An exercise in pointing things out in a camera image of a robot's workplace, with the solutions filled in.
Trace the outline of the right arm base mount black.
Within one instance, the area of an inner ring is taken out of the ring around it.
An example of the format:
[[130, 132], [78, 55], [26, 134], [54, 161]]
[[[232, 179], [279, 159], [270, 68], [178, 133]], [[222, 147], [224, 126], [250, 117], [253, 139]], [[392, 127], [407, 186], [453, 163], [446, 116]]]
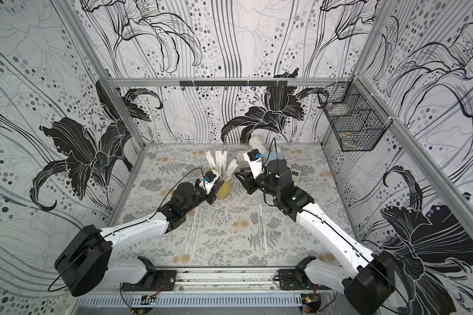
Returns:
[[283, 291], [292, 290], [329, 290], [329, 287], [314, 284], [306, 276], [306, 266], [311, 261], [314, 261], [316, 257], [309, 255], [302, 259], [294, 269], [279, 269], [278, 274], [273, 277], [273, 281], [279, 284], [279, 287]]

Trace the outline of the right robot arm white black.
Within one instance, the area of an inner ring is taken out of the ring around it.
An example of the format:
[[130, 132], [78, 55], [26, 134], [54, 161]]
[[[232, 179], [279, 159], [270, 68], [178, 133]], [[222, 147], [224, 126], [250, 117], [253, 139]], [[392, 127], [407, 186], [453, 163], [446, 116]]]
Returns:
[[339, 227], [313, 197], [294, 184], [286, 160], [272, 160], [267, 166], [260, 160], [248, 164], [248, 171], [235, 173], [247, 193], [271, 195], [275, 207], [312, 233], [339, 262], [334, 266], [308, 258], [298, 264], [298, 272], [312, 284], [343, 294], [359, 314], [374, 314], [383, 307], [395, 292], [391, 258], [374, 253]]

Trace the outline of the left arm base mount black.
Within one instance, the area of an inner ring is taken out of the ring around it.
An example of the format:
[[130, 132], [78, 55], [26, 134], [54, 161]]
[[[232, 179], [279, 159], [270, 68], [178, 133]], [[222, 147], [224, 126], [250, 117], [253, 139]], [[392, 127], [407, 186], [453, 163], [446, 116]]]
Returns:
[[123, 291], [173, 291], [177, 277], [176, 270], [158, 270], [148, 258], [139, 256], [138, 259], [146, 268], [146, 273], [139, 281], [123, 283], [120, 286]]

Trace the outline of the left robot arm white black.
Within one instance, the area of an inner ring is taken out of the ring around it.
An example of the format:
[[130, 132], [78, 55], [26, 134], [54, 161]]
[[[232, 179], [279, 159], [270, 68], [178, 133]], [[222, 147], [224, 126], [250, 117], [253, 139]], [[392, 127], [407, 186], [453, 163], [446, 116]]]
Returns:
[[222, 184], [221, 180], [183, 182], [152, 215], [115, 227], [98, 229], [91, 224], [82, 228], [54, 264], [67, 290], [79, 297], [98, 287], [150, 281], [153, 265], [148, 259], [127, 261], [119, 259], [120, 252], [174, 231], [200, 204], [213, 204]]

